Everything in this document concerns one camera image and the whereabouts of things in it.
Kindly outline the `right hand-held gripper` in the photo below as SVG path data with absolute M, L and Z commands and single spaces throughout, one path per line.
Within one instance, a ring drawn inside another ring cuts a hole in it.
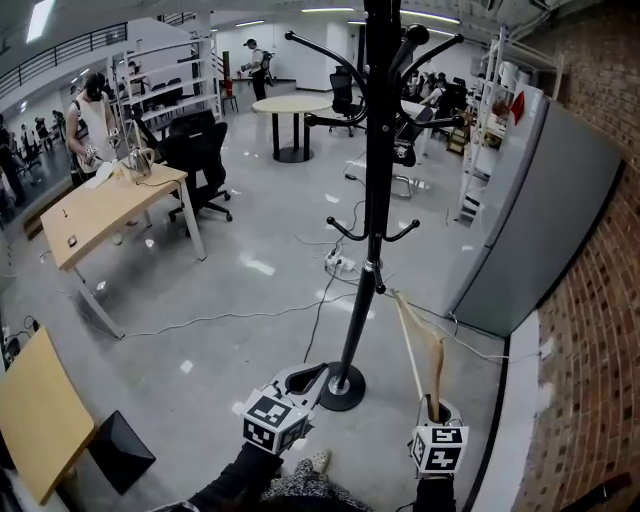
M 437 409 L 435 418 L 430 394 L 425 394 L 409 444 L 409 455 L 418 476 L 457 473 L 467 448 L 469 427 L 463 423 L 460 411 L 444 399 Z

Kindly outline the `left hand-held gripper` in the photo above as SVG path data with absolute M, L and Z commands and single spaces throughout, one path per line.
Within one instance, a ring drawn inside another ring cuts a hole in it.
M 239 405 L 243 439 L 280 455 L 312 429 L 313 409 L 330 376 L 323 365 L 300 364 L 277 373 Z

